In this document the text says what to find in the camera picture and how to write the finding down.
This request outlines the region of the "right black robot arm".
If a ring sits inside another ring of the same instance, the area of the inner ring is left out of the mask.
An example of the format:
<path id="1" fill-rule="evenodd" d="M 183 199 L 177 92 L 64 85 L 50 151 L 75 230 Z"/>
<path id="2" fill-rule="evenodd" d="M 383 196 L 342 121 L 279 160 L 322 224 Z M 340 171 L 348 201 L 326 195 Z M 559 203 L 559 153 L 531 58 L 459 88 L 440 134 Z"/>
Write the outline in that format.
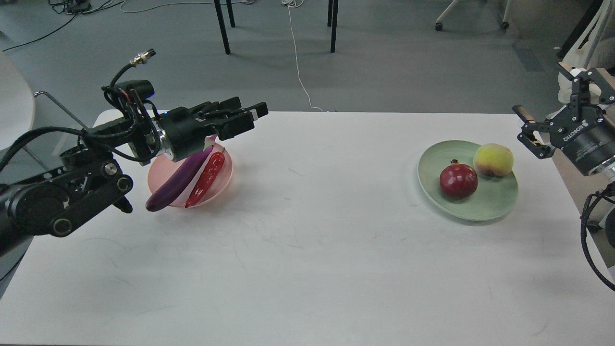
<path id="1" fill-rule="evenodd" d="M 580 213 L 580 240 L 583 254 L 593 273 L 609 289 L 614 283 L 594 263 L 587 245 L 588 234 L 604 230 L 609 245 L 614 245 L 614 211 L 598 223 L 591 219 L 600 201 L 614 203 L 615 127 L 606 108 L 614 104 L 614 77 L 604 68 L 574 68 L 560 62 L 558 72 L 571 82 L 569 103 L 544 121 L 536 121 L 522 106 L 513 107 L 523 121 L 517 139 L 538 159 L 552 157 L 556 150 L 583 176 L 602 173 L 607 186 L 586 197 Z"/>

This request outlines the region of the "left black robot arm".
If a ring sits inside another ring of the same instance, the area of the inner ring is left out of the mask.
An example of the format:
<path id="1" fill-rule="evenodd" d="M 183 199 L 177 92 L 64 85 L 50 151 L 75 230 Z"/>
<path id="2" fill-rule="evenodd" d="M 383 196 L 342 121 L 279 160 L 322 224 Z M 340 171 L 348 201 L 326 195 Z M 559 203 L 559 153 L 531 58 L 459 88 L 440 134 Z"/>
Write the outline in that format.
<path id="1" fill-rule="evenodd" d="M 102 91 L 121 117 L 96 127 L 75 130 L 42 127 L 18 136 L 1 159 L 6 167 L 29 142 L 51 132 L 77 136 L 77 145 L 60 155 L 60 167 L 13 184 L 1 185 L 1 291 L 6 291 L 35 236 L 66 237 L 109 206 L 130 214 L 126 198 L 132 178 L 116 156 L 142 166 L 159 155 L 182 162 L 179 173 L 148 203 L 156 211 L 177 199 L 209 157 L 215 140 L 228 140 L 254 128 L 268 114 L 265 102 L 243 107 L 239 97 L 206 101 L 192 108 L 159 113 L 146 105 L 154 95 L 147 80 L 119 82 L 131 68 L 146 63 L 153 49 L 139 53 L 121 68 Z"/>

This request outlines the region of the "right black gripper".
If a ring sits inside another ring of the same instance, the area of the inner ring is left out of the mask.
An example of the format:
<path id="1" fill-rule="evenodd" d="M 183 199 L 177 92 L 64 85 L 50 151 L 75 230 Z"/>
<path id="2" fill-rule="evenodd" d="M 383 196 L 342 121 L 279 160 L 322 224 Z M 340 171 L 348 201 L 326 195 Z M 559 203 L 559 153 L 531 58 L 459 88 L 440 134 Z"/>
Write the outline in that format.
<path id="1" fill-rule="evenodd" d="M 567 104 L 573 94 L 575 78 L 587 76 L 587 70 L 559 62 L 557 71 L 558 100 L 562 104 Z M 591 105 L 581 106 L 580 114 L 569 106 L 564 106 L 558 112 L 551 114 L 545 123 L 536 121 L 523 106 L 513 106 L 514 114 L 523 121 L 517 139 L 538 159 L 551 158 L 556 147 L 583 176 L 603 173 L 613 177 L 614 123 L 606 118 L 605 111 L 614 112 L 614 77 L 604 68 L 591 68 L 590 71 L 594 72 L 592 76 L 601 80 L 587 81 Z M 555 127 L 561 127 L 563 130 L 555 132 Z M 555 134 L 551 134 L 551 145 L 542 143 L 536 136 L 537 133 L 552 132 Z"/>

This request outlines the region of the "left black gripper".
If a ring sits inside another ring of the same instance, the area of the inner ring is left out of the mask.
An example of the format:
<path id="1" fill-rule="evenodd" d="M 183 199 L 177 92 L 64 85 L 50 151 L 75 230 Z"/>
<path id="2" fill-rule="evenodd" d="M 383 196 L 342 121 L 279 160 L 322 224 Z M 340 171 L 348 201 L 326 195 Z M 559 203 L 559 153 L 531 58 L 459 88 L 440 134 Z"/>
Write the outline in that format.
<path id="1" fill-rule="evenodd" d="M 239 97 L 165 111 L 158 116 L 162 151 L 173 162 L 184 160 L 204 151 L 217 137 L 224 141 L 254 129 L 254 123 L 268 113 L 265 101 L 242 108 Z"/>

